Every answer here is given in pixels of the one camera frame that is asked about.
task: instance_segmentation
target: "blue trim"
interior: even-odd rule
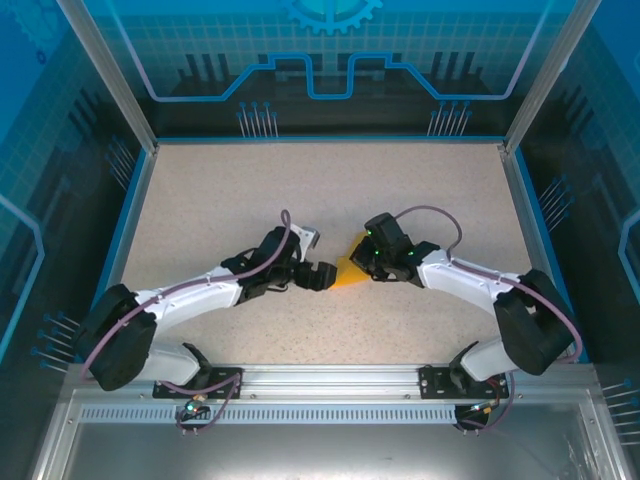
[[[98,299],[110,286],[109,278],[111,277],[114,267],[116,266],[116,260],[120,251],[120,246],[122,244],[125,226],[127,224],[127,220],[129,219],[131,206],[133,205],[133,199],[135,197],[136,190],[138,189],[138,184],[140,183],[140,178],[142,177],[142,172],[147,162],[147,152],[144,149],[141,149],[140,155],[138,155],[138,161],[136,162],[135,169],[133,170],[133,175],[131,176],[131,182],[129,183],[127,195],[125,196],[124,202],[122,204],[122,210],[120,211],[120,216],[118,217],[116,229],[113,232],[113,237],[111,238],[111,245],[109,246],[107,258],[104,261],[104,267],[102,268],[100,280],[98,280],[98,286],[96,287],[96,293],[93,297],[91,308],[94,307]]]
[[[5,353],[7,353],[7,348],[9,348],[9,343],[11,342],[11,338],[13,337],[13,333],[18,326],[18,322],[22,316],[22,311],[29,299],[29,295],[31,294],[31,290],[33,289],[33,284],[38,277],[38,272],[40,272],[40,267],[42,267],[42,262],[44,262],[45,252],[44,252],[44,241],[42,238],[42,230],[40,229],[40,224],[36,219],[34,219],[29,212],[26,210],[21,210],[18,208],[11,200],[9,200],[4,195],[0,194],[0,205],[6,208],[9,212],[15,215],[18,220],[20,220],[24,225],[26,225],[31,233],[33,234],[33,239],[36,243],[36,251],[38,255],[36,256],[33,265],[31,266],[31,271],[29,272],[29,276],[24,283],[24,287],[22,287],[22,292],[20,292],[20,297],[18,297],[18,301],[16,306],[13,309],[13,313],[11,314],[11,318],[9,319],[9,323],[7,324],[7,328],[2,335],[2,340],[0,341],[0,364],[4,359]]]
[[[160,137],[162,143],[295,143],[295,142],[335,142],[335,141],[358,141],[358,142],[415,142],[427,141],[433,143],[502,143],[504,137],[501,135],[479,135],[479,136],[442,136],[431,135],[318,135],[304,137]]]
[[[264,64],[251,64],[249,65],[239,76],[236,78],[231,85],[222,93],[222,95],[205,95],[205,96],[180,96],[180,97],[164,97],[158,95],[153,86],[151,85],[151,80],[147,75],[144,66],[142,65],[142,61],[138,56],[136,49],[133,46],[133,42],[129,38],[124,25],[122,24],[122,20],[120,15],[118,14],[115,5],[112,0],[106,0],[107,8],[109,9],[113,20],[116,24],[116,28],[122,35],[122,40],[125,43],[127,50],[129,50],[129,54],[131,55],[131,59],[133,60],[138,73],[140,74],[140,78],[149,93],[149,96],[159,103],[204,103],[204,102],[224,102],[228,100],[231,95],[253,74],[253,72],[259,71],[275,71],[276,70],[276,62],[278,60],[302,60],[305,64],[305,72],[306,72],[306,82],[307,82],[307,94],[313,100],[346,100],[351,98],[353,95],[355,78],[356,78],[356,69],[355,63],[359,59],[382,59],[384,60],[384,68],[390,70],[405,70],[410,75],[414,77],[414,79],[424,88],[433,98],[436,100],[505,100],[511,96],[511,93],[515,89],[515,86],[520,78],[520,74],[522,73],[529,56],[531,55],[531,51],[533,50],[534,45],[537,42],[538,35],[542,30],[542,27],[545,24],[545,21],[551,11],[555,0],[549,0],[545,6],[545,9],[540,15],[538,19],[538,23],[531,34],[531,38],[529,39],[524,52],[522,53],[522,57],[520,58],[518,65],[515,68],[515,71],[509,81],[509,85],[507,89],[502,94],[444,94],[439,93],[431,83],[424,77],[422,73],[416,68],[415,65],[408,62],[396,62],[393,60],[393,53],[386,51],[377,51],[377,52],[358,52],[353,53],[349,57],[347,62],[347,72],[346,72],[346,91],[344,93],[316,93],[314,86],[314,75],[313,75],[313,61],[311,57],[304,52],[279,52],[279,53],[268,53],[267,54],[267,63]]]
[[[569,291],[567,290],[567,285],[564,283],[564,278],[562,277],[562,272],[560,271],[558,257],[556,257],[556,252],[553,249],[551,237],[549,236],[549,231],[547,230],[547,225],[544,223],[542,209],[540,208],[540,203],[538,203],[538,197],[533,188],[533,182],[531,181],[531,176],[529,175],[529,169],[527,168],[527,165],[524,161],[524,156],[522,155],[520,147],[518,147],[515,151],[515,158],[516,162],[518,163],[520,174],[522,175],[524,187],[527,191],[527,197],[529,197],[529,203],[531,204],[531,210],[533,211],[533,217],[536,221],[536,226],[538,227],[538,231],[540,232],[542,246],[544,247],[547,259],[549,260],[551,276],[553,277],[553,281],[556,284],[556,288],[558,289],[558,293],[560,293],[562,299],[567,303],[571,311],[575,311],[573,305],[571,304]],[[582,355],[580,355],[579,361],[581,363],[589,363],[589,356],[587,355],[586,348],[582,350]]]
[[[635,210],[629,215],[622,223],[622,230],[620,231],[620,240],[618,242],[618,258],[624,268],[624,272],[629,280],[629,285],[633,289],[633,293],[636,296],[636,300],[640,303],[640,283],[638,283],[638,277],[633,271],[629,257],[627,257],[627,244],[629,243],[629,232],[631,228],[640,221],[640,209]]]

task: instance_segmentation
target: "glass wall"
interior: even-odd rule
[[[26,478],[140,146],[55,1],[0,2],[0,44],[0,464]]]
[[[605,386],[640,382],[638,19],[637,2],[602,1],[521,145]]]
[[[574,0],[87,0],[161,137],[504,135]]]

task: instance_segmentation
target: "beige work surface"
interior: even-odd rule
[[[321,232],[307,258],[335,262],[365,221],[417,204],[458,218],[456,256],[503,271],[530,268],[496,145],[163,145],[124,283],[148,289],[204,273],[257,246],[282,208]],[[414,243],[455,239],[436,213],[400,223]],[[392,364],[448,362],[496,333],[493,318],[446,293],[368,281],[321,293],[291,286],[164,337],[195,344],[215,363]]]

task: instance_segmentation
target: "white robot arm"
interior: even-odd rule
[[[501,273],[453,259],[429,242],[414,245],[389,213],[372,218],[365,228],[368,236],[351,260],[373,280],[442,290],[496,318],[499,337],[470,345],[450,363],[451,380],[459,390],[517,369],[541,375],[573,342],[573,325],[524,292],[551,303],[570,319],[570,309],[544,273]]]
[[[176,385],[195,382],[196,374],[208,366],[204,356],[192,345],[159,341],[159,334],[205,312],[239,305],[270,290],[284,291],[290,281],[315,291],[335,282],[333,265],[319,262],[313,270],[306,260],[319,233],[290,225],[285,241],[285,232],[284,227],[276,227],[259,247],[178,285],[138,292],[124,285],[109,288],[78,328],[73,339],[75,351],[87,359],[99,348],[90,370],[107,391],[134,380],[163,380]],[[267,265],[281,244],[281,253]],[[109,329],[135,309],[139,312],[100,347]],[[207,386],[206,379],[200,383],[193,387]]]

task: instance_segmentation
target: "yellow triangular piece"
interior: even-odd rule
[[[351,260],[349,260],[353,251],[366,236],[366,232],[359,233],[349,247],[347,254],[344,257],[338,258],[338,261],[336,262],[336,267],[338,268],[336,273],[336,282],[331,287],[332,289],[344,287],[346,285],[353,285],[354,283],[360,283],[371,279],[369,275],[364,273]]]

